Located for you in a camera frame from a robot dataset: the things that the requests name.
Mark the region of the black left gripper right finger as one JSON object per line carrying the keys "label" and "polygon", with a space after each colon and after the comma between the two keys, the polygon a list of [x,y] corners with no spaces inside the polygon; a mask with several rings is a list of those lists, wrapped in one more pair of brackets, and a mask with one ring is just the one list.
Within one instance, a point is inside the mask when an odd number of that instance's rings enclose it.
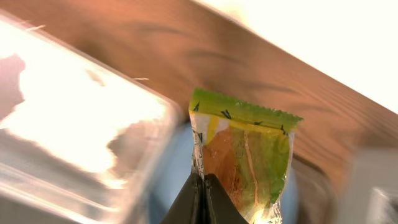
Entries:
{"label": "black left gripper right finger", "polygon": [[204,223],[248,224],[234,206],[216,175],[206,175],[204,185]]}

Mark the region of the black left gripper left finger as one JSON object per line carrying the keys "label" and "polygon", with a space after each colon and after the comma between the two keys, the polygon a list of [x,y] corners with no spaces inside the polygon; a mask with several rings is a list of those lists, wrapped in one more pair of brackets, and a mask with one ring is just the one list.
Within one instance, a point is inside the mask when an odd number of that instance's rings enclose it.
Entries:
{"label": "black left gripper left finger", "polygon": [[203,180],[191,173],[160,224],[203,223]]}

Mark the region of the yellow green snack wrapper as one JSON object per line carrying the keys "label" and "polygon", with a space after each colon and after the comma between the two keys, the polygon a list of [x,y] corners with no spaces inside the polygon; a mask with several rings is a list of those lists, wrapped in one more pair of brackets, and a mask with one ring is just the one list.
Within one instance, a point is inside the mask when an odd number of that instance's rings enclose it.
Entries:
{"label": "yellow green snack wrapper", "polygon": [[282,223],[294,132],[301,117],[203,89],[188,107],[192,170],[214,174],[249,223]]}

